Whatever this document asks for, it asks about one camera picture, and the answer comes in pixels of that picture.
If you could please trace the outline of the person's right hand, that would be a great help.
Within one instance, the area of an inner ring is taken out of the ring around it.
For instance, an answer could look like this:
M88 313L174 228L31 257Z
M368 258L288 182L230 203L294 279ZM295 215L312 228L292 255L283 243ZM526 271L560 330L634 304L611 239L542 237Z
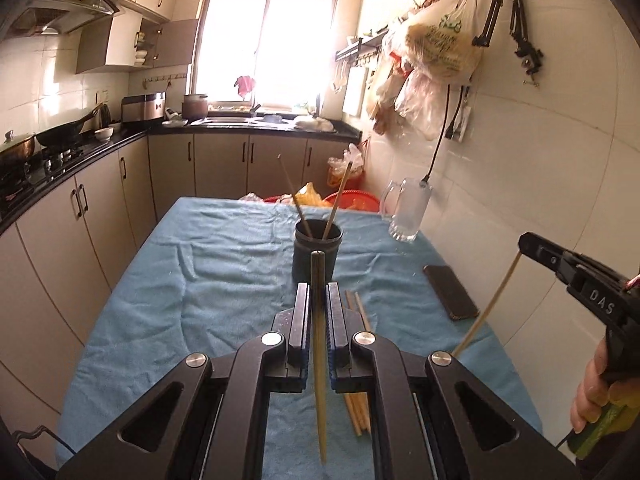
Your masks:
M631 377L609 385L602 373L608 365L606 340L602 339L588 362L570 407L570 424L579 434L588 424L597 422L606 404L621 406L623 411L608 427L607 434L629 430L639 415L640 379Z

